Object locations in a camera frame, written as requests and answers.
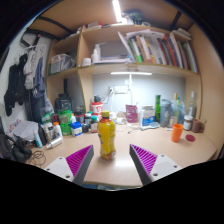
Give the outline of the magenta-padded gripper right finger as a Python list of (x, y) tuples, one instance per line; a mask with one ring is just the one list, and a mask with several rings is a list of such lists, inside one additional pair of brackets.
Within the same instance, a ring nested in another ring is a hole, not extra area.
[(139, 146), (130, 145), (129, 154), (145, 186), (182, 169), (165, 154), (156, 155)]

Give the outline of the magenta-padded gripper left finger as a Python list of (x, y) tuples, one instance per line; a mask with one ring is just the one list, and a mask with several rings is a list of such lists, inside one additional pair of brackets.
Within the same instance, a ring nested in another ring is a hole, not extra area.
[(45, 171), (81, 186), (93, 155), (94, 148), (89, 145), (68, 157), (58, 157), (45, 168)]

